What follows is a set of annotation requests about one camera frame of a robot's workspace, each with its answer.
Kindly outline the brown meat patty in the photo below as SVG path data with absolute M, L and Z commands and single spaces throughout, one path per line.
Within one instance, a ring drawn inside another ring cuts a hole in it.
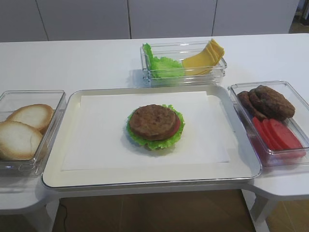
M 140 138 L 159 141 L 169 138 L 177 118 L 179 117 L 171 109 L 151 104 L 136 109 L 128 125 L 131 131 Z

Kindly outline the green lettuce leaf on burger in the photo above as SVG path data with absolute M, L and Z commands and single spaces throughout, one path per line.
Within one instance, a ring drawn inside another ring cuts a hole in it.
M 180 128 L 179 130 L 176 132 L 176 134 L 174 134 L 172 137 L 168 138 L 168 139 L 165 139 L 165 140 L 159 140 L 159 141 L 149 141 L 149 140 L 146 140 L 146 139 L 142 139 L 140 138 L 139 136 L 135 135 L 131 129 L 129 128 L 129 125 L 128 125 L 128 122 L 133 114 L 133 112 L 136 110 L 134 110 L 127 118 L 127 123 L 126 123 L 126 130 L 127 130 L 127 133 L 129 135 L 129 137 L 135 142 L 137 143 L 138 145 L 140 146 L 144 146 L 145 144 L 151 144 L 151 145 L 162 145 L 162 146 L 167 146 L 168 148 L 173 146 L 175 143 L 177 143 L 180 139 L 181 139 L 181 136 L 182 136 L 182 133 L 183 133 L 183 129 L 184 129 L 184 126 L 185 126 L 185 121 L 184 121 L 184 118 L 183 118 L 183 115 L 182 113 L 178 112 L 174 107 L 173 105 L 161 105 L 161 106 L 164 106 L 164 107 L 167 107 L 169 109 L 171 109 L 172 111 L 174 111 L 176 113 L 176 115 L 179 117 L 180 121 L 181 121 L 181 125 L 180 125 Z

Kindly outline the green lettuce in container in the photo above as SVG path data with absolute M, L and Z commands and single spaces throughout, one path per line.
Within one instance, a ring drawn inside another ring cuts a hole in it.
M 184 76 L 182 64 L 168 57 L 154 57 L 148 43 L 142 46 L 149 63 L 153 78 L 170 78 Z

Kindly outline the clear lettuce cheese container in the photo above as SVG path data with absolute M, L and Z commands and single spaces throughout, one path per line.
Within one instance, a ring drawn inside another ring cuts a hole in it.
M 140 48 L 143 79 L 151 87 L 219 84 L 227 63 L 214 40 L 144 43 Z

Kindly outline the yellow cheese slices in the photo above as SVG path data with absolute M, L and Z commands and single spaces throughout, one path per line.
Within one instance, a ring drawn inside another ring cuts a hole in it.
M 224 54 L 224 49 L 214 39 L 211 39 L 200 53 L 182 60 L 185 75 L 208 74 L 212 67 L 219 63 Z

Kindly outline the white paper sheet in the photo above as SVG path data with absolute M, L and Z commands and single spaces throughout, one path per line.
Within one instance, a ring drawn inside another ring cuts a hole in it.
M 62 168 L 228 163 L 205 91 L 82 96 Z

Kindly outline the leaning meat patty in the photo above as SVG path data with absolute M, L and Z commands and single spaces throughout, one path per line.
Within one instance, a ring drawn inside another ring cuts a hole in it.
M 263 121 L 264 119 L 267 119 L 267 117 L 259 112 L 251 103 L 249 98 L 249 93 L 247 91 L 242 91 L 238 95 L 238 100 L 241 103 L 241 105 L 253 116 L 259 119 L 260 121 Z

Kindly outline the white serving tray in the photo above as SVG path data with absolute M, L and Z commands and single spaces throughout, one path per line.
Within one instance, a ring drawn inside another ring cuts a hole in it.
M 42 180 L 51 188 L 242 181 L 261 170 L 220 86 L 81 90 Z

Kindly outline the rear bun half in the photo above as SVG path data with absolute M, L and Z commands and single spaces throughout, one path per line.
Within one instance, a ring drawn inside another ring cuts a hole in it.
M 45 134 L 54 110 L 47 104 L 33 104 L 21 107 L 10 114 L 6 121 L 16 121 L 27 124 Z

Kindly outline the bun half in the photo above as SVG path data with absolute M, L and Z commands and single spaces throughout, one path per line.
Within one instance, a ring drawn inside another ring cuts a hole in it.
M 0 123 L 0 158 L 4 160 L 30 160 L 42 140 L 35 128 L 15 121 Z
M 33 104 L 21 107 L 10 114 L 6 121 L 16 121 L 27 124 L 45 134 L 54 110 L 47 104 Z

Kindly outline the stacked meat patty top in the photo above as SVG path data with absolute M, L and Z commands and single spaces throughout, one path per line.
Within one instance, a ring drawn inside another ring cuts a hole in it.
M 251 89 L 249 99 L 253 107 L 267 118 L 284 121 L 295 114 L 295 107 L 282 94 L 267 86 Z

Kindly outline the clear plastic meat container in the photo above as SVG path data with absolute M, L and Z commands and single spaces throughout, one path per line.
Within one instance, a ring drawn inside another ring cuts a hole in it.
M 228 89 L 264 166 L 308 164 L 309 105 L 289 83 L 242 83 Z

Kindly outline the red tomato slices in container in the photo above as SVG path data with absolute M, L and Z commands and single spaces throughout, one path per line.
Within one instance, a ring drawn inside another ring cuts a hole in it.
M 283 123 L 275 119 L 260 121 L 251 119 L 257 134 L 266 145 L 266 151 L 258 152 L 260 158 L 275 160 L 293 160 L 306 156 L 307 151 L 296 135 Z

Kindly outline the clear plastic bun container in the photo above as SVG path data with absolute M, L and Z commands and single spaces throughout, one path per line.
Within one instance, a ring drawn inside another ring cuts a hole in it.
M 0 97 L 0 175 L 42 173 L 66 110 L 63 90 L 13 90 Z

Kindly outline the left bun half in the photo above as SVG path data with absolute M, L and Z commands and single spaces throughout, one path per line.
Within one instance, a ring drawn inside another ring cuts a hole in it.
M 0 123 L 0 158 L 4 160 L 30 160 L 42 140 L 35 128 L 15 121 Z

